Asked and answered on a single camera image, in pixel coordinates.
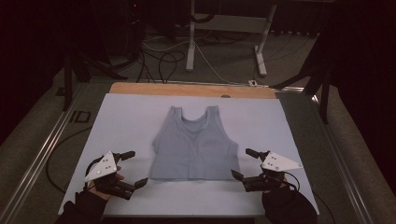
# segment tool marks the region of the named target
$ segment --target table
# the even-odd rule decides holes
[[[74,193],[80,189],[87,165],[111,148],[116,153],[136,152],[130,162],[119,163],[126,182],[133,183],[147,177],[155,158],[151,143],[161,129],[159,124],[163,123],[167,107],[181,105],[186,118],[191,118],[212,104],[219,106],[226,133],[239,144],[238,160],[244,175],[254,176],[261,172],[260,161],[247,156],[246,147],[258,150],[276,148],[273,151],[301,163],[282,106],[275,93],[268,88],[116,83],[102,103],[64,203],[74,200]],[[290,172],[299,178],[301,193],[317,208],[304,169]],[[245,193],[242,184],[237,181],[150,179],[145,187],[134,193],[131,201],[133,203],[120,198],[111,200],[105,215],[252,217],[264,212],[261,193]]]

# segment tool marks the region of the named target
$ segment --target aluminum rail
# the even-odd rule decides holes
[[[311,101],[311,106],[315,111],[318,111],[318,99],[316,98],[316,96],[313,97],[313,100]],[[347,163],[344,160],[340,147],[335,141],[332,130],[330,129],[329,125],[323,122],[319,112],[314,114],[320,121],[320,128],[323,130],[323,132],[325,132],[325,136],[330,144],[330,152],[332,153],[335,167],[341,177],[341,181],[344,184],[349,200],[351,201],[351,204],[355,209],[355,213],[358,217],[359,222],[362,224],[374,223],[372,216],[370,215],[370,212],[367,208],[367,205],[361,197],[361,191],[359,190],[359,187],[356,184],[352,174],[349,172]]]
[[[62,113],[58,118],[55,126],[51,130],[49,136],[44,142],[43,146],[38,151],[35,156],[34,161],[31,163],[29,168],[23,175],[21,182],[18,184],[16,190],[12,194],[11,198],[8,200],[5,208],[0,215],[0,223],[8,224],[13,223],[15,217],[20,211],[26,197],[28,196],[30,190],[32,189],[35,181],[41,173],[41,170],[45,166],[47,159],[54,149],[56,143],[58,142],[60,136],[62,135],[67,121],[71,117],[72,111],[76,105],[76,102],[81,95],[81,93],[87,88],[87,84],[80,83],[75,91],[74,101],[69,106],[69,109]]]

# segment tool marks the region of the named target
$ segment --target sleeve cuff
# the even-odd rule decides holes
[[[91,218],[101,218],[105,212],[107,201],[89,192],[82,191],[76,198],[77,210]]]

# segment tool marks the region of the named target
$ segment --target white table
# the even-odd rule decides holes
[[[159,85],[135,86],[146,91],[150,88],[158,88]],[[202,86],[161,86],[168,86],[168,90],[185,91],[199,88],[201,90],[217,89]],[[254,88],[242,88],[242,91],[268,92],[268,90]],[[204,113],[207,106],[218,105],[226,133],[239,144],[238,159],[241,172],[245,176],[261,173],[261,162],[245,154],[247,147],[259,151],[272,150],[301,162],[282,106],[277,99],[110,93],[100,108],[63,204],[66,201],[73,202],[75,192],[81,191],[85,170],[91,161],[109,150],[116,153],[130,150],[136,152],[134,158],[119,162],[122,167],[120,173],[125,175],[125,182],[134,183],[148,177],[155,158],[152,140],[161,129],[170,105],[182,106],[187,119],[196,119]],[[301,183],[301,193],[318,211],[304,169],[290,172],[298,177]],[[138,189],[130,201],[121,198],[112,199],[105,211],[106,216],[127,217],[255,217],[263,214],[261,193],[246,193],[242,184],[237,181],[155,181],[152,179],[145,187]]]

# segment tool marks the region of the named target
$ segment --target wooden board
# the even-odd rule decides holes
[[[116,82],[110,93],[145,94],[145,95],[178,95],[231,98],[276,99],[275,92],[265,87],[235,87],[215,85],[179,85]]]

